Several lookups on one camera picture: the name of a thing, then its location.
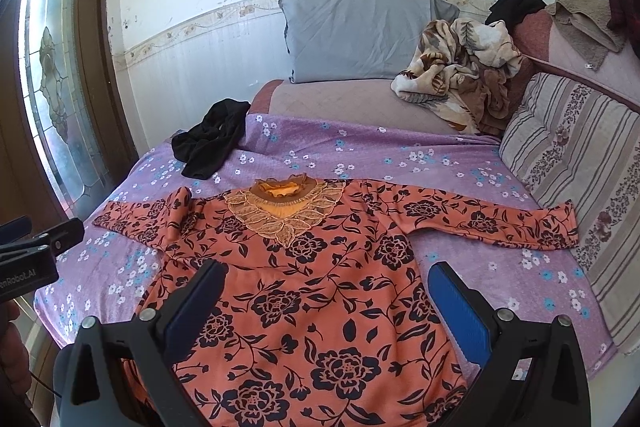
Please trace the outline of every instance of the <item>silver screw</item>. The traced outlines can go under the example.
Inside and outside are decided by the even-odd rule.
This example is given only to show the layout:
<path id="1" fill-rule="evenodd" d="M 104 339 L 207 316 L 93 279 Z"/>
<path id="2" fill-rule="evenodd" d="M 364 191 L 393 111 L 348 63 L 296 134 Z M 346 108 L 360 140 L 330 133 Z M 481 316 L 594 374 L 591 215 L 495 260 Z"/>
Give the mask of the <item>silver screw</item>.
<path id="1" fill-rule="evenodd" d="M 558 324 L 564 327 L 571 326 L 571 318 L 568 315 L 558 315 Z"/>
<path id="2" fill-rule="evenodd" d="M 95 317 L 93 315 L 89 315 L 88 317 L 85 317 L 84 319 L 82 319 L 82 322 L 80 323 L 80 325 L 85 330 L 93 328 L 95 326 Z"/>
<path id="3" fill-rule="evenodd" d="M 498 310 L 498 318 L 504 322 L 511 322 L 513 317 L 515 317 L 515 315 L 508 308 L 500 308 Z"/>
<path id="4" fill-rule="evenodd" d="M 156 316 L 156 310 L 153 308 L 145 308 L 140 312 L 140 320 L 149 322 Z"/>

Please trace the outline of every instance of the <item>gray towel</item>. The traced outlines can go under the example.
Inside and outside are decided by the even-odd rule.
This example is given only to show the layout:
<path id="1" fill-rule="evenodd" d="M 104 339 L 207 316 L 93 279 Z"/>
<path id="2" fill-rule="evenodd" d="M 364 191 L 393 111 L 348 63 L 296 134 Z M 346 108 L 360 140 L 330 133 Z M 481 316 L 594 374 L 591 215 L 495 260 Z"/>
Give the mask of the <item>gray towel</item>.
<path id="1" fill-rule="evenodd" d="M 597 70 L 609 51 L 620 52 L 624 33 L 611 30 L 609 0 L 556 0 L 546 7 L 560 34 Z"/>

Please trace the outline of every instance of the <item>door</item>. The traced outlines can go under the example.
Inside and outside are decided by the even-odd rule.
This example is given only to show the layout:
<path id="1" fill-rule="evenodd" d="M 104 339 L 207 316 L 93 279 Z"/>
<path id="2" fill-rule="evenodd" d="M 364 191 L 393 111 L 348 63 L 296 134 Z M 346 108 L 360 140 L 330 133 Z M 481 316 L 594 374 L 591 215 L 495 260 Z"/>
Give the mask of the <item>door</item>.
<path id="1" fill-rule="evenodd" d="M 37 230 L 86 219 L 135 162 L 104 22 L 104 0 L 12 0 L 5 10 L 0 219 L 28 214 Z"/>

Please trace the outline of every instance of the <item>white flower print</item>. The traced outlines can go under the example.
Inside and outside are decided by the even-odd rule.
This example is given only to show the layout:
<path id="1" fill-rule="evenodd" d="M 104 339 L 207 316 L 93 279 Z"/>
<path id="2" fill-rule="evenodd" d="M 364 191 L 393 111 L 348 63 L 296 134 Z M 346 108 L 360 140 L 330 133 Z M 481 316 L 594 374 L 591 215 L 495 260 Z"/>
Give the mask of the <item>white flower print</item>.
<path id="1" fill-rule="evenodd" d="M 509 297 L 509 302 L 507 302 L 507 308 L 510 309 L 512 312 L 516 312 L 520 308 L 520 303 L 516 301 L 516 299 L 514 299 L 513 297 Z"/>

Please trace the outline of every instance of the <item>brown and white fleece blanket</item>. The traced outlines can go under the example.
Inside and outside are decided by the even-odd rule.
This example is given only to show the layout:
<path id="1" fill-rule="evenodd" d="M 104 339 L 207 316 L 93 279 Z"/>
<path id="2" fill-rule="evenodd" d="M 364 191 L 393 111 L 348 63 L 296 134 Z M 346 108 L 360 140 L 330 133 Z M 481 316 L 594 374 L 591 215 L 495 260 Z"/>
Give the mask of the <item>brown and white fleece blanket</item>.
<path id="1" fill-rule="evenodd" d="M 456 131 L 500 134 L 509 113 L 507 80 L 522 54 L 504 22 L 430 22 L 409 67 L 391 83 L 399 98 L 433 111 Z"/>

